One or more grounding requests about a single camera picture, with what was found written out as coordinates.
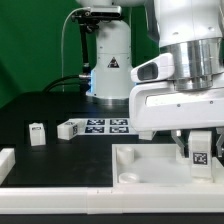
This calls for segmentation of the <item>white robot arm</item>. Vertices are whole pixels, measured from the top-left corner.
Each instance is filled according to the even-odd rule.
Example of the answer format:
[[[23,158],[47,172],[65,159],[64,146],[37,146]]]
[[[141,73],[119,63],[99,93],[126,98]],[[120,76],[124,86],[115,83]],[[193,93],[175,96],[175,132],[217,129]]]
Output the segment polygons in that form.
[[[142,137],[214,128],[224,146],[224,0],[113,0],[134,15],[132,126]]]

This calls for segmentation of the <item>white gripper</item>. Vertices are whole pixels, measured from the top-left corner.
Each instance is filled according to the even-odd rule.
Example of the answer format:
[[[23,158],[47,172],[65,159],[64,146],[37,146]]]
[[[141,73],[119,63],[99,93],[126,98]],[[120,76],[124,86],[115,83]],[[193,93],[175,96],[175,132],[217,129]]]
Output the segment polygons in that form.
[[[129,98],[129,115],[137,132],[172,130],[171,137],[185,156],[179,129],[216,128],[217,157],[224,144],[224,88],[175,92],[169,82],[136,85]]]

